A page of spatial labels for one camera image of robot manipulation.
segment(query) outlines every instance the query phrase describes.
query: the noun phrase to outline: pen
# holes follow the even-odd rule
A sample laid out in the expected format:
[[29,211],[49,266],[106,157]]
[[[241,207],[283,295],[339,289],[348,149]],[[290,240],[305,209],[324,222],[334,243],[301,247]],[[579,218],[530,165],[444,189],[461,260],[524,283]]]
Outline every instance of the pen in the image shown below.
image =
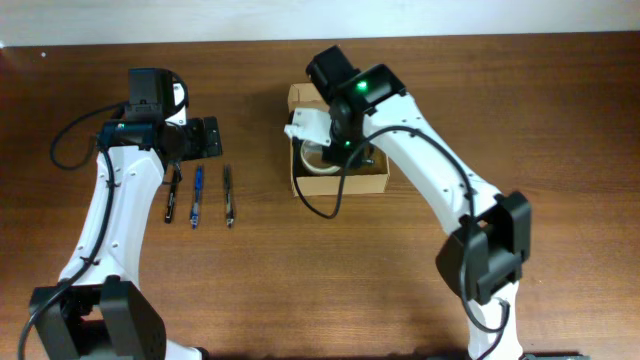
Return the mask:
[[171,189],[169,189],[169,200],[167,202],[167,213],[164,215],[164,222],[171,224],[173,219],[173,207],[176,204],[176,188],[178,187],[178,171],[173,170],[171,177]]
[[231,165],[224,166],[224,198],[227,204],[227,227],[231,228],[235,218],[233,216],[233,204],[231,204]]
[[202,165],[198,166],[196,170],[196,181],[193,189],[193,207],[191,208],[191,228],[196,229],[198,227],[198,205],[200,203],[200,197],[202,195]]

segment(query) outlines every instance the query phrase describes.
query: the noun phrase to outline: open cardboard box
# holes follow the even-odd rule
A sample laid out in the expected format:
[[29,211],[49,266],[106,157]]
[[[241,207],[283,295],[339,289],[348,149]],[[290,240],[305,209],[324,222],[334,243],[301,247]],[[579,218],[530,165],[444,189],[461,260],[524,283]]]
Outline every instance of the open cardboard box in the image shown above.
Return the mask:
[[[289,112],[297,107],[313,108],[322,111],[329,111],[329,106],[322,100],[322,97],[313,84],[293,84],[289,89]],[[293,165],[293,146],[289,146],[289,163]],[[359,169],[349,170],[349,174],[344,182],[344,194],[376,194],[383,193],[389,180],[389,159],[380,150],[375,149],[371,158],[374,165],[362,166]],[[334,175],[318,176],[309,173],[302,162],[295,164],[298,176],[298,186],[304,196],[313,195],[336,195],[340,184],[342,170]],[[291,189],[293,195],[298,196],[293,186],[293,173],[289,166],[291,177]]]

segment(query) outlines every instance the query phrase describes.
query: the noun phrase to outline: blue pen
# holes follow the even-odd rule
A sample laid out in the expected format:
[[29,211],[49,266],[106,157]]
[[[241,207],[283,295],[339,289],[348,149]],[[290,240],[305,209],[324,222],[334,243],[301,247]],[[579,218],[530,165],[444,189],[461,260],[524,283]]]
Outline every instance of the blue pen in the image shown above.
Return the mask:
[[198,205],[202,194],[202,165],[199,165],[198,170],[196,170],[196,182],[193,191],[194,197],[193,207],[191,208],[191,228],[195,230],[196,227],[198,227]]

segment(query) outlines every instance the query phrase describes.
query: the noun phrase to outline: green led light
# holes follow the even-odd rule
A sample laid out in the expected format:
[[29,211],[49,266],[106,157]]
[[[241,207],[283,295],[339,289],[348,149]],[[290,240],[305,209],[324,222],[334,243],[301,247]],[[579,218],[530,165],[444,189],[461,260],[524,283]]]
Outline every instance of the green led light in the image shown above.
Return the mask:
[[364,80],[360,81],[358,84],[356,84],[356,86],[360,91],[367,91],[367,82]]

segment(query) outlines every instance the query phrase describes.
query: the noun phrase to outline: wooden table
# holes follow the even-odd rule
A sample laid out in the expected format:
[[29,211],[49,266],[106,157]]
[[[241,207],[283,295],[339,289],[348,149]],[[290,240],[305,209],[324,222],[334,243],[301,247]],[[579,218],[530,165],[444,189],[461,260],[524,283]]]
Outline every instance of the wooden table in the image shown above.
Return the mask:
[[[174,223],[162,220],[165,187],[151,208],[141,286],[170,338],[218,355],[464,348],[464,312],[435,268],[445,235],[398,168],[386,194],[346,196],[333,221],[292,197],[287,91],[336,42],[362,69],[389,65],[467,164],[532,202],[517,303],[523,347],[637,359],[638,33],[1,50],[0,358],[14,356],[32,289],[56,283],[93,193],[95,163],[58,170],[49,143],[75,116],[127,99],[127,69],[141,66],[182,75],[190,115],[218,117],[225,151],[202,162],[198,230],[187,221],[195,163],[184,164]],[[82,158],[103,120],[74,130],[59,157]],[[225,163],[233,230],[224,226]],[[34,334],[28,355],[42,358]]]

